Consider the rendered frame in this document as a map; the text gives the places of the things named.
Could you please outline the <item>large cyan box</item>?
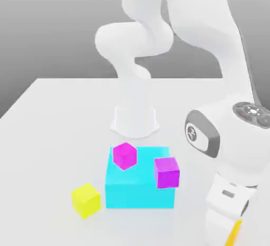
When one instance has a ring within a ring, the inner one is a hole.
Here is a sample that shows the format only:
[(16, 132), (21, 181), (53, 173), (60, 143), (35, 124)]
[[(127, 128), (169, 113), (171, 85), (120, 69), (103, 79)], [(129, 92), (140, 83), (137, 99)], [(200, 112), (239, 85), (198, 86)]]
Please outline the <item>large cyan box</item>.
[(113, 162), (110, 148), (105, 176), (105, 204), (108, 209), (172, 209), (175, 189), (158, 189), (154, 159), (170, 157), (168, 147), (137, 147), (138, 163), (125, 171)]

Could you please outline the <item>small purple cube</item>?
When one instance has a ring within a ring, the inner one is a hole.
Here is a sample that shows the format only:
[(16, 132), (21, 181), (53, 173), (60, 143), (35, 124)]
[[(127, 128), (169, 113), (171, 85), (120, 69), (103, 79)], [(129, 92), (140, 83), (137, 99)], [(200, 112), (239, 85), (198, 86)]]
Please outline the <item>small purple cube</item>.
[(179, 187), (180, 168), (174, 157), (154, 159), (154, 178), (157, 189)]

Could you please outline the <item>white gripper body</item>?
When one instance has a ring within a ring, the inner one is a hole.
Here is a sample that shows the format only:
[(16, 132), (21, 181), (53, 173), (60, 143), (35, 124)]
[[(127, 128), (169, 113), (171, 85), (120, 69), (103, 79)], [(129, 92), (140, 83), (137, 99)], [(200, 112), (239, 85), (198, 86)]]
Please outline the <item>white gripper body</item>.
[(208, 246), (235, 246), (241, 220), (232, 220), (213, 209), (206, 212), (206, 242)]

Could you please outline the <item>small yellow cube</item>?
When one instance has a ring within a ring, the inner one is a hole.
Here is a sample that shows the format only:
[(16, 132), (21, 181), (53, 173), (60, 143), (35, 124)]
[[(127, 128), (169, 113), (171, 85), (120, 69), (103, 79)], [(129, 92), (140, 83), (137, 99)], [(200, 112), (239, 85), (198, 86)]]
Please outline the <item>small yellow cube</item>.
[(73, 190), (71, 198), (74, 210), (82, 219), (101, 209), (101, 195), (90, 183)]

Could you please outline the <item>small magenta cube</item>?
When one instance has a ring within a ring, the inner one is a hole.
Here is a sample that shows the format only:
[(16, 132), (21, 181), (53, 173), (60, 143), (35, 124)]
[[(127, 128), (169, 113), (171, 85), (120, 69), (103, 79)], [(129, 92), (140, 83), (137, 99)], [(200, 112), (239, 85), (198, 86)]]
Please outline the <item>small magenta cube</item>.
[(113, 147), (113, 162), (123, 171), (138, 163), (137, 149), (129, 143), (122, 143)]

